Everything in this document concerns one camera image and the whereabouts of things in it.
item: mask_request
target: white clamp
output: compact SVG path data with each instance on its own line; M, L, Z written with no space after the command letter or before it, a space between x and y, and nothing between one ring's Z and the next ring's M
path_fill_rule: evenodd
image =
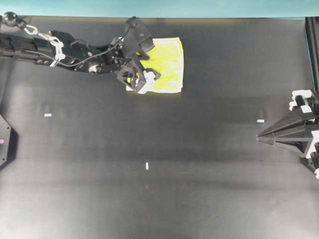
M145 85L143 85L143 87L138 91L139 94L145 94L147 91L150 90L151 86L155 83L155 74L154 72L150 71L150 72L146 72L143 71L144 77L146 79L146 83Z
M49 39L52 46L55 46L55 61L53 61L50 65L50 67L56 66L58 64L58 61L65 59L65 55L63 54L62 47L63 42L59 40L57 37L50 37Z
M296 96L302 96L305 103L307 104L307 99L312 96L311 90L298 90L292 92L293 101L289 102L289 110L292 111L295 106L297 106L297 102L295 100Z

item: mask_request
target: robotic arm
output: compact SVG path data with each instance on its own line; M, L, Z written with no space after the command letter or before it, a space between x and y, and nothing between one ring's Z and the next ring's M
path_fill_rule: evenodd
M31 62L37 65L58 66L71 71L90 74L115 73L117 79L139 94L146 93L160 77L152 68L144 68L140 60L154 48L151 34L138 17L126 21L125 33L110 44L91 46L69 33L50 31L40 33L14 12L0 16L1 23L23 29L29 35L41 38L24 38L0 33L0 57Z

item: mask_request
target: black bracket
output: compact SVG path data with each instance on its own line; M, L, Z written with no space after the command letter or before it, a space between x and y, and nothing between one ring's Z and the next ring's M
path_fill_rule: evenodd
M154 48L152 36L142 21L137 17L131 17L126 21L125 31L128 32L123 41L123 52L126 58L148 60L146 52Z
M135 92L139 93L140 90L147 84L147 79L144 76L145 72L153 72L155 75L154 80L160 77L160 73L152 68L144 68L140 61L132 59L118 71L117 79L123 84L127 85Z
M0 166L7 162L11 126L0 116Z

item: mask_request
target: yellow cloth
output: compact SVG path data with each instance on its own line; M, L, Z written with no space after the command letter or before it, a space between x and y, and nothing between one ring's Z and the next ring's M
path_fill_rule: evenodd
M150 92L178 93L183 87L184 55L179 37L153 39L155 47L147 52L150 59L142 60L144 68L153 68L161 74Z

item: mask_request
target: teal wall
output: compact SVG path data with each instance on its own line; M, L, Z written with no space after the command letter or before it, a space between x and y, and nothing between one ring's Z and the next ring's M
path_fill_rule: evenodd
M303 17L319 0L0 0L0 13L102 17Z

